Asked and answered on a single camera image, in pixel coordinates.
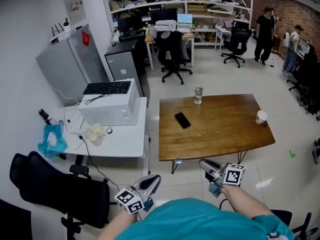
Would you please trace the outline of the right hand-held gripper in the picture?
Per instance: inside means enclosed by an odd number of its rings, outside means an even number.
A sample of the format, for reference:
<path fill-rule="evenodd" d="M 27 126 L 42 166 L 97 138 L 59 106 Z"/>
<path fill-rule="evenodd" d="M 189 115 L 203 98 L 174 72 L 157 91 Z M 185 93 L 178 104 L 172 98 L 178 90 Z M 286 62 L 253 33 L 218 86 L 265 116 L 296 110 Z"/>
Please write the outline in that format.
<path fill-rule="evenodd" d="M 246 167 L 237 163 L 222 165 L 209 159 L 201 159 L 200 167 L 209 181 L 209 192 L 216 198 L 221 193 L 223 185 L 239 186 L 244 178 Z"/>

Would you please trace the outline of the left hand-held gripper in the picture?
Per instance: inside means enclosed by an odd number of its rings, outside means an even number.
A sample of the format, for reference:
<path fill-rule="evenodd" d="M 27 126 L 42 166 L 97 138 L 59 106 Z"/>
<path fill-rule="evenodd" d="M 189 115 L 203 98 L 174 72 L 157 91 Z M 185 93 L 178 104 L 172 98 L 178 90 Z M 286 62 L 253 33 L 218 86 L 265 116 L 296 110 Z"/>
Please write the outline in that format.
<path fill-rule="evenodd" d="M 158 174 L 143 176 L 133 185 L 121 189 L 114 199 L 117 205 L 128 214 L 136 214 L 140 210 L 148 212 L 154 204 L 152 196 L 160 183 L 161 176 Z"/>

